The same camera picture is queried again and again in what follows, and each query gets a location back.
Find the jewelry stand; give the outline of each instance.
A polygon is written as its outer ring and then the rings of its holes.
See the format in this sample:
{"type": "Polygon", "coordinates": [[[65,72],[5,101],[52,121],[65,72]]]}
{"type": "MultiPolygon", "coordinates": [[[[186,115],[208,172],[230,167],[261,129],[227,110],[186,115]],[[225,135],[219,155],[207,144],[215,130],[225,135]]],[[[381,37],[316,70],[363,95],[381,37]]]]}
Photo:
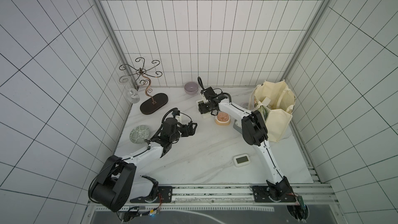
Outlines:
{"type": "Polygon", "coordinates": [[[137,79],[134,81],[137,84],[137,86],[141,87],[141,86],[144,86],[144,85],[148,84],[147,88],[145,89],[145,94],[147,96],[149,96],[150,99],[144,101],[141,104],[140,111],[143,114],[146,114],[146,115],[152,114],[152,113],[156,112],[158,109],[160,109],[162,106],[164,106],[169,101],[169,98],[164,93],[158,93],[158,94],[155,94],[154,96],[151,96],[151,95],[148,94],[148,93],[152,92],[152,88],[150,88],[152,81],[151,81],[151,79],[149,77],[159,78],[159,77],[161,77],[163,75],[163,73],[160,72],[160,71],[155,71],[155,74],[157,76],[152,76],[152,75],[147,74],[147,71],[155,68],[157,65],[160,64],[160,62],[158,60],[153,60],[152,64],[155,64],[155,66],[151,67],[150,69],[145,69],[144,68],[144,66],[145,66],[145,59],[144,58],[138,57],[137,59],[135,59],[135,61],[136,62],[142,61],[142,67],[140,67],[139,69],[136,69],[136,68],[132,67],[129,64],[120,65],[120,67],[119,67],[120,70],[125,70],[126,69],[126,65],[127,65],[127,66],[133,68],[136,72],[131,74],[131,75],[123,75],[123,76],[119,77],[119,82],[122,83],[122,84],[126,84],[127,82],[129,82],[131,80],[130,76],[138,75],[137,79]],[[141,76],[144,77],[145,79],[141,79],[140,80],[140,84],[138,84],[137,81],[139,80],[139,78],[141,76]]]}

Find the green patterned plate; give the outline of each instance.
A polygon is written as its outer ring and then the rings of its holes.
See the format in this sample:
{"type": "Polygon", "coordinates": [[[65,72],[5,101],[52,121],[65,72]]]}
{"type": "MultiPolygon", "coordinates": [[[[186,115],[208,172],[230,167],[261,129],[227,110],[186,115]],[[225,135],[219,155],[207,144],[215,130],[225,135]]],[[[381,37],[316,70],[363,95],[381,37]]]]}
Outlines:
{"type": "Polygon", "coordinates": [[[147,126],[138,126],[130,132],[130,141],[135,144],[142,144],[149,137],[150,131],[147,126]]]}

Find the purple bowl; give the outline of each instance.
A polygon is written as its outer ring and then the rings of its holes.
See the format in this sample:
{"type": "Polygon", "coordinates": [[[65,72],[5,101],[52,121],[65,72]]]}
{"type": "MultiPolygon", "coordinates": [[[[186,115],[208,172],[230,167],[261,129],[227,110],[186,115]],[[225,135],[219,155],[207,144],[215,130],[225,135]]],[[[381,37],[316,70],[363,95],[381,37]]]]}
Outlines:
{"type": "Polygon", "coordinates": [[[194,95],[198,92],[199,85],[196,82],[187,82],[184,85],[184,91],[189,95],[194,95]]]}

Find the white marble surface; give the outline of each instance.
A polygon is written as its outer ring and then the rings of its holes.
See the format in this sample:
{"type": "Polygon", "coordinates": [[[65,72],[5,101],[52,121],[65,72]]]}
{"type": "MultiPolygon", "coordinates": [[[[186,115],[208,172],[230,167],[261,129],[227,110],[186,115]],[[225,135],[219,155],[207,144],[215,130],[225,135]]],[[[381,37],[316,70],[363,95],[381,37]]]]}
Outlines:
{"type": "MultiPolygon", "coordinates": [[[[230,93],[233,102],[247,102],[253,88],[222,88],[230,93]]],[[[144,167],[140,174],[155,178],[160,184],[200,184],[200,183],[266,183],[267,175],[254,148],[248,145],[233,126],[219,126],[213,118],[202,119],[196,101],[200,94],[187,95],[183,88],[154,88],[153,94],[166,93],[168,103],[151,115],[144,115],[139,107],[148,99],[144,89],[139,90],[140,102],[132,106],[115,155],[122,157],[135,152],[146,144],[134,144],[129,139],[131,130],[138,125],[146,125],[153,135],[160,126],[164,114],[177,107],[198,123],[196,134],[180,138],[162,158],[144,167]],[[235,167],[232,158],[247,153],[251,163],[235,167]]],[[[183,124],[188,118],[183,117],[183,124]]],[[[270,144],[275,159],[290,183],[312,183],[311,175],[301,155],[290,128],[279,143],[270,144]]]]}

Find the canvas tote bag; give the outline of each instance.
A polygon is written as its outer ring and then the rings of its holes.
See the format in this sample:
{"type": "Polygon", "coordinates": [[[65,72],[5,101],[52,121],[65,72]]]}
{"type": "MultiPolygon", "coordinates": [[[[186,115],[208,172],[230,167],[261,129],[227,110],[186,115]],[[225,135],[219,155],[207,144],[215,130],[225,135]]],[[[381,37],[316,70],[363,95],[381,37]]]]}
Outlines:
{"type": "Polygon", "coordinates": [[[259,110],[263,116],[268,129],[268,141],[281,140],[292,119],[295,102],[296,97],[285,80],[277,83],[264,81],[251,93],[249,109],[259,110]]]}

